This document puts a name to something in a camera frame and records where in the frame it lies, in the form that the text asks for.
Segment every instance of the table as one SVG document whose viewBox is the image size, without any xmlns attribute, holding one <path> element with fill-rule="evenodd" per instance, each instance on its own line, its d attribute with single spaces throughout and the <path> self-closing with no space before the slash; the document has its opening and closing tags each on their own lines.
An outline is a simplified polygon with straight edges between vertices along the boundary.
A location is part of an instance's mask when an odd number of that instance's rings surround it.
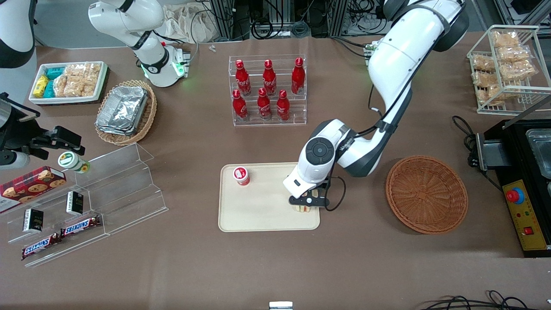
<svg viewBox="0 0 551 310">
<path fill-rule="evenodd" d="M 548 259 L 521 259 L 504 198 L 466 162 L 463 133 L 452 115 L 475 131 L 499 116 L 478 115 L 465 55 L 481 33 L 468 33 L 448 52 L 433 52 L 413 80 L 413 99 L 369 177 L 336 168 L 348 191 L 336 212 L 321 212 L 313 231 L 223 233 L 218 229 L 220 169 L 229 163 L 296 161 L 312 130 L 339 118 L 357 131 L 377 119 L 367 99 L 371 82 L 363 60 L 330 39 L 247 40 L 202 45 L 190 77 L 154 88 L 159 110 L 141 145 L 169 212 L 36 268 L 24 268 L 20 248 L 0 243 L 0 306 L 10 309 L 265 309 L 291 300 L 296 309 L 415 309 L 426 300 L 463 295 L 486 300 L 495 289 L 546 307 L 551 298 Z M 358 38 L 358 42 L 376 39 Z M 230 55 L 305 53 L 308 124 L 234 128 L 228 94 Z M 128 48 L 38 48 L 38 63 L 105 61 L 107 88 L 144 79 Z M 374 92 L 372 105 L 381 108 Z M 100 140 L 98 105 L 41 108 L 44 128 L 62 125 L 83 136 L 85 158 L 117 147 Z M 60 151 L 46 162 L 56 166 Z M 424 236 L 391 212 L 384 181 L 390 168 L 412 155 L 434 156 L 462 178 L 469 211 L 454 231 Z M 25 171 L 2 172 L 7 181 Z M 337 200 L 334 183 L 329 198 Z"/>
</svg>

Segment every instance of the cookie box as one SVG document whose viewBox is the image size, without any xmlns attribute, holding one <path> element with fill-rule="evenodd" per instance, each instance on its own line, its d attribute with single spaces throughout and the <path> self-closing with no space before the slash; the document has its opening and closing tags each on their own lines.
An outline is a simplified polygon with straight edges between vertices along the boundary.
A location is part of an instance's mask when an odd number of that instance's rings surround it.
<svg viewBox="0 0 551 310">
<path fill-rule="evenodd" d="M 28 202 L 67 182 L 65 174 L 43 166 L 0 185 L 0 213 Z"/>
<path fill-rule="evenodd" d="M 82 104 L 82 103 L 94 103 L 100 98 L 101 91 L 104 86 L 105 77 L 107 75 L 107 64 L 102 61 L 90 61 L 90 63 L 95 63 L 101 65 L 100 72 L 98 75 L 98 81 L 96 82 L 94 94 L 92 96 L 86 97 L 58 97 L 58 98 L 38 98 L 33 95 L 32 90 L 36 86 L 39 78 L 46 74 L 46 71 L 49 68 L 59 68 L 67 67 L 68 65 L 78 65 L 85 64 L 86 62 L 60 62 L 60 63 L 46 63 L 40 65 L 36 78 L 33 82 L 33 87 L 29 93 L 29 101 L 40 106 L 49 106 L 49 105 L 68 105 L 68 104 Z"/>
</svg>

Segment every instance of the red and white cup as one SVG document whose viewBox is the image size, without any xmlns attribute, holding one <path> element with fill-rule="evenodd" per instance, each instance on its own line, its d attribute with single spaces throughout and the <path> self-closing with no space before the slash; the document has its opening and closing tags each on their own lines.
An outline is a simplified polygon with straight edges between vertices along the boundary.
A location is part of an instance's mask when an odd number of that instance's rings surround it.
<svg viewBox="0 0 551 310">
<path fill-rule="evenodd" d="M 234 169 L 234 179 L 241 186 L 245 186 L 251 181 L 251 178 L 249 178 L 249 172 L 245 167 L 242 167 L 242 166 L 239 166 Z"/>
</svg>

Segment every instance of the coca-cola bottle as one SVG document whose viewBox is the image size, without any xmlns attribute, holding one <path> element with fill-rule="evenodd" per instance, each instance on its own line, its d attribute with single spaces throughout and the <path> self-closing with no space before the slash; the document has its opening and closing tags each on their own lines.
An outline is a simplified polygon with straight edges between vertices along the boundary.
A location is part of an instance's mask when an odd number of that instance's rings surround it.
<svg viewBox="0 0 551 310">
<path fill-rule="evenodd" d="M 279 91 L 279 99 L 277 100 L 277 117 L 280 122 L 286 122 L 289 120 L 289 99 L 287 99 L 287 92 L 285 89 Z"/>
<path fill-rule="evenodd" d="M 298 57 L 295 59 L 295 68 L 291 74 L 291 92 L 295 95 L 304 94 L 304 79 L 306 77 L 306 73 L 302 67 L 303 64 L 304 60 L 302 58 Z"/>
<path fill-rule="evenodd" d="M 267 59 L 264 61 L 264 74 L 262 75 L 264 79 L 264 88 L 266 88 L 266 93 L 268 96 L 273 96 L 276 93 L 276 73 L 272 68 L 272 61 Z"/>
<path fill-rule="evenodd" d="M 245 65 L 243 65 L 243 60 L 236 60 L 235 67 L 237 68 L 237 72 L 235 72 L 237 87 L 243 96 L 248 96 L 251 94 L 251 80 L 249 79 L 249 73 L 245 69 Z"/>
<path fill-rule="evenodd" d="M 258 90 L 258 112 L 260 112 L 260 118 L 265 121 L 272 119 L 272 111 L 270 110 L 270 98 L 266 96 L 266 89 L 261 87 Z"/>
<path fill-rule="evenodd" d="M 247 104 L 245 100 L 241 97 L 241 93 L 238 89 L 234 90 L 232 93 L 234 97 L 234 111 L 235 116 L 237 116 L 237 121 L 244 122 L 249 120 L 249 112 L 247 112 Z"/>
</svg>

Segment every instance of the red emergency stop button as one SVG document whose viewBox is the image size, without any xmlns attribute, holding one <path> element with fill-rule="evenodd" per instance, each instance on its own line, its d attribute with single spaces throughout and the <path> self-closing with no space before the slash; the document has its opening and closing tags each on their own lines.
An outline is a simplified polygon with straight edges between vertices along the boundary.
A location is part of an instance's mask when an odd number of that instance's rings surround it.
<svg viewBox="0 0 551 310">
<path fill-rule="evenodd" d="M 520 188 L 513 188 L 505 193 L 505 198 L 514 204 L 521 204 L 524 202 L 524 193 Z"/>
</svg>

